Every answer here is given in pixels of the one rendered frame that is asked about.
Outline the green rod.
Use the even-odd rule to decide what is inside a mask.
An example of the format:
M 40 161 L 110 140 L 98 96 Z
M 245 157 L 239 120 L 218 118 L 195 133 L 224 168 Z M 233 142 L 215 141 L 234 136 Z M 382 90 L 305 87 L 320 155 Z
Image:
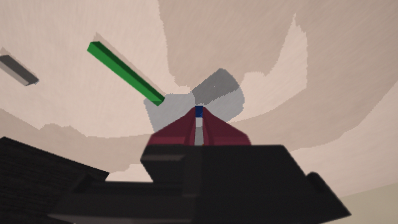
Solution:
M 156 106 L 159 106 L 164 101 L 164 96 L 113 54 L 100 41 L 90 42 L 87 51 Z

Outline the grey rod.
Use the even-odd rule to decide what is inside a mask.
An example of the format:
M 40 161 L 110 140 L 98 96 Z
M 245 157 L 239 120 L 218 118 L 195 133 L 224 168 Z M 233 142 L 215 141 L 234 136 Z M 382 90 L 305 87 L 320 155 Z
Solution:
M 9 55 L 0 56 L 0 68 L 24 86 L 34 84 L 38 78 Z

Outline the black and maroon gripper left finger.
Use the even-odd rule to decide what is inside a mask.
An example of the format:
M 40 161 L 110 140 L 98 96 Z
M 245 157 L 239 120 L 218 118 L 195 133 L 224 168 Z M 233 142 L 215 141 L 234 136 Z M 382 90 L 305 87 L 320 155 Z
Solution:
M 196 114 L 193 107 L 186 115 L 152 134 L 147 145 L 150 144 L 195 144 Z M 192 128 L 193 127 L 193 128 Z M 192 131 L 191 131 L 192 128 Z M 189 141 L 190 136 L 190 141 Z M 146 145 L 146 146 L 147 146 Z

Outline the small blue cube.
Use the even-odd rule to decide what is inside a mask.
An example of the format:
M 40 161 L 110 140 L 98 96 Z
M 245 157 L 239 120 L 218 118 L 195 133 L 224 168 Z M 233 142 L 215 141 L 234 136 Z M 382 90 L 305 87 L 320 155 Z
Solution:
M 195 106 L 196 118 L 203 118 L 203 106 Z

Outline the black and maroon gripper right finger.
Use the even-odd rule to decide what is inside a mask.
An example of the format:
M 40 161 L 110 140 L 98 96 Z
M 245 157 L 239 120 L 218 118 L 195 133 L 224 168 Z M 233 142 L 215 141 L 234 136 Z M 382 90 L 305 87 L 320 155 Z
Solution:
M 247 134 L 214 116 L 203 107 L 204 145 L 252 145 Z M 207 134 L 208 132 L 208 134 Z

